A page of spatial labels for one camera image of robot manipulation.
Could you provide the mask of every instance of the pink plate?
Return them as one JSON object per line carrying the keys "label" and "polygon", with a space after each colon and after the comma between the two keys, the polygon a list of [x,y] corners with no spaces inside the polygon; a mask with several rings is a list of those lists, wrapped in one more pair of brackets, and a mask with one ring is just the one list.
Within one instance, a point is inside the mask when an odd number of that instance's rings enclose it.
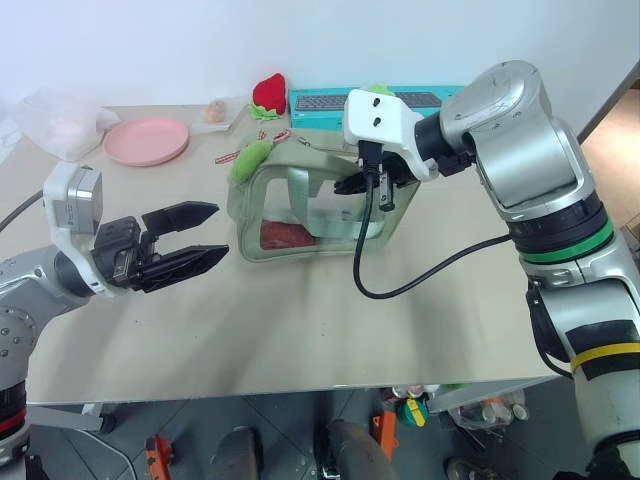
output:
{"label": "pink plate", "polygon": [[177,157],[187,146],[189,130],[169,117],[142,117],[118,125],[104,139],[104,151],[116,162],[150,167]]}

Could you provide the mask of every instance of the white wall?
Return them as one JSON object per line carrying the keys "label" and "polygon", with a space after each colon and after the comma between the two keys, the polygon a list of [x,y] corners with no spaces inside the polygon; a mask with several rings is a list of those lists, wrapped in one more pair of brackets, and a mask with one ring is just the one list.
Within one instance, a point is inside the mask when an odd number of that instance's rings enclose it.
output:
{"label": "white wall", "polygon": [[0,118],[41,86],[106,105],[293,87],[468,83],[521,58],[579,131],[640,56],[638,0],[4,0]]}

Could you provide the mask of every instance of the black cable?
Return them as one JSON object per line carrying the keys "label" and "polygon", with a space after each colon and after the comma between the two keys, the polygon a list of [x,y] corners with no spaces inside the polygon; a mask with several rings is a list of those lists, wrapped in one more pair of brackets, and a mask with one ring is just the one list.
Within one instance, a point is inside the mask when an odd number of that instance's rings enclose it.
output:
{"label": "black cable", "polygon": [[365,175],[366,196],[365,196],[364,213],[362,216],[362,226],[360,227],[360,234],[358,235],[358,242],[356,243],[356,253],[355,253],[355,256],[353,257],[353,280],[356,282],[356,286],[358,287],[358,290],[360,290],[360,292],[362,292],[363,295],[369,298],[373,298],[374,300],[383,300],[386,298],[396,297],[401,293],[404,293],[407,290],[412,289],[416,285],[419,285],[420,283],[424,282],[427,278],[438,273],[440,270],[448,267],[453,262],[460,260],[462,257],[469,255],[470,253],[511,240],[511,237],[509,235],[502,235],[501,237],[496,237],[490,240],[485,240],[484,242],[476,243],[475,245],[471,245],[470,247],[467,247],[464,250],[460,250],[458,253],[451,255],[446,260],[440,262],[435,267],[426,271],[425,273],[420,275],[418,278],[412,280],[406,285],[403,285],[402,287],[399,287],[399,288],[396,288],[395,290],[391,290],[390,292],[384,292],[384,293],[370,292],[364,287],[364,285],[362,284],[362,280],[360,279],[360,259],[362,257],[362,248],[364,246],[364,241],[367,236],[369,221],[371,220],[371,210],[373,208],[374,181],[375,181],[374,173],[367,173]]}
{"label": "black cable", "polygon": [[542,359],[542,361],[544,362],[544,364],[549,367],[551,370],[553,370],[554,372],[556,372],[558,375],[562,375],[565,378],[568,378],[569,380],[573,380],[573,375],[571,375],[569,372],[567,372],[566,370],[561,369],[560,367],[558,367],[557,365],[555,365],[550,359],[549,356],[547,355],[547,353],[542,349],[542,347],[538,344],[538,342],[535,342],[536,344],[536,349],[538,350],[538,355],[540,355],[540,358]]}
{"label": "black cable", "polygon": [[24,212],[27,208],[29,208],[31,205],[36,203],[41,198],[42,198],[42,190],[39,190],[33,195],[31,195],[29,198],[27,198],[24,202],[22,202],[18,206],[18,208],[16,208],[13,212],[7,215],[7,217],[4,220],[2,220],[2,222],[0,222],[0,232],[2,232],[5,228],[7,228],[7,226],[11,222],[13,222],[18,217],[18,215],[20,215],[22,212]]}
{"label": "black cable", "polygon": [[535,334],[536,326],[535,326],[535,322],[533,320],[533,316],[531,317],[531,330],[533,330],[533,341],[536,344],[536,350],[538,350],[538,355],[540,355],[540,358],[542,359],[542,362],[547,367],[549,367],[550,370],[554,371],[558,375],[561,375],[561,376],[563,376],[565,378],[568,378],[569,380],[573,381],[573,375],[571,375],[571,373],[567,372],[566,370],[563,370],[562,368],[560,368],[556,364],[554,364],[551,361],[551,359],[549,358],[549,355],[547,354],[547,352],[545,352],[544,348],[542,347],[542,344],[538,341],[538,337]]}

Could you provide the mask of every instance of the yellow ring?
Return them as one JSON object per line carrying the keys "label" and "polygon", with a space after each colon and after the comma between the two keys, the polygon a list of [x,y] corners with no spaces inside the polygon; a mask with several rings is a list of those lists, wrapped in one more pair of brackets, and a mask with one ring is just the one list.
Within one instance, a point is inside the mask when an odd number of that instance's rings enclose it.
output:
{"label": "yellow ring", "polygon": [[609,355],[621,355],[623,353],[640,353],[640,343],[617,343],[585,350],[571,360],[571,371],[575,372],[578,367],[596,358],[608,357]]}

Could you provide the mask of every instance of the green ring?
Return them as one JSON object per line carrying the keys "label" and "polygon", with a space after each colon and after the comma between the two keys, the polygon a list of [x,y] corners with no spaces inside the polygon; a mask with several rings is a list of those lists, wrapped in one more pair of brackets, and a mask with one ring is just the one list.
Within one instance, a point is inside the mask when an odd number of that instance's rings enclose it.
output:
{"label": "green ring", "polygon": [[563,248],[561,250],[555,250],[553,252],[545,252],[545,253],[525,253],[520,252],[520,256],[523,260],[531,263],[557,263],[562,262],[564,260],[568,260],[570,258],[577,257],[582,255],[585,252],[593,250],[598,247],[600,244],[606,242],[609,237],[613,234],[613,224],[611,223],[611,219],[607,218],[607,223],[605,223],[600,230],[591,235],[590,237],[585,238],[584,240],[576,243],[567,248]]}

